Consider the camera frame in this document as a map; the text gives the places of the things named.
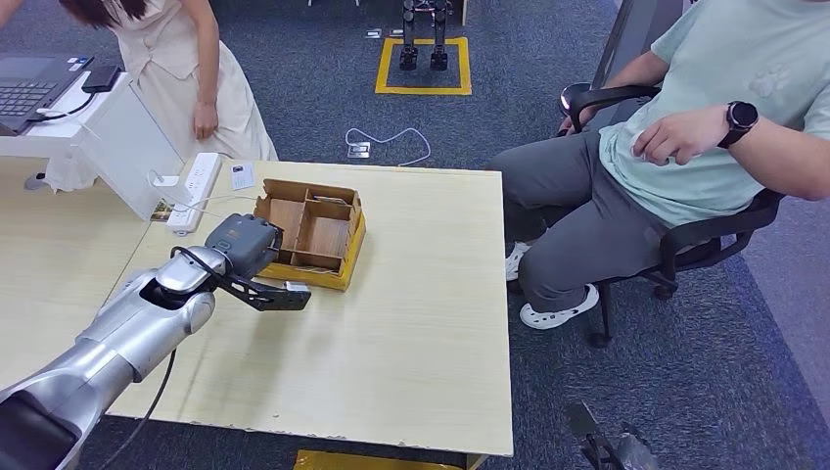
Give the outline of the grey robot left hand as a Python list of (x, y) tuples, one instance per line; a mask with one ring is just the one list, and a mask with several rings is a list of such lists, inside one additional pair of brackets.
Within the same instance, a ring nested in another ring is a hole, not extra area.
[(279, 254), (283, 230), (251, 213), (232, 213), (207, 236), (205, 246), (226, 259), (225, 273), (253, 279)]

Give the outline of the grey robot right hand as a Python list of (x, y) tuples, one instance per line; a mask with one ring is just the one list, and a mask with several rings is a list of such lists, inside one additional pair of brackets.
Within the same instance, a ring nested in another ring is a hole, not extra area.
[(659, 470), (656, 456), (645, 442), (631, 433), (620, 436), (616, 456), (625, 470)]

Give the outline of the seated person's right hand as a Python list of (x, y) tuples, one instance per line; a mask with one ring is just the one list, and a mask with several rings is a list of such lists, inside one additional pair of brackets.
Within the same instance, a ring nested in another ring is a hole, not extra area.
[(582, 109), (578, 115), (578, 119), (572, 119), (571, 117), (565, 117), (563, 122), (560, 125), (559, 129), (559, 136), (571, 135), (574, 133), (581, 132), (584, 126), (590, 122), (594, 116), (597, 114), (597, 109), (595, 107), (586, 107)]

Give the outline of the standing person's left hand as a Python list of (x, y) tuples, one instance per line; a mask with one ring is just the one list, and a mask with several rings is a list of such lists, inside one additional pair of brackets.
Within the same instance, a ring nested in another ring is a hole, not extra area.
[(213, 102), (197, 102), (193, 113), (194, 133), (197, 140), (210, 138), (218, 127), (218, 114)]

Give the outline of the seated person's left hand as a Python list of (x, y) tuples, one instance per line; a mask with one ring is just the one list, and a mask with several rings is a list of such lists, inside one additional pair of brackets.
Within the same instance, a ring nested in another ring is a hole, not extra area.
[(686, 165), (723, 140), (729, 130), (726, 112), (726, 105), (717, 105), (661, 117), (639, 134), (632, 154), (654, 165), (670, 159)]

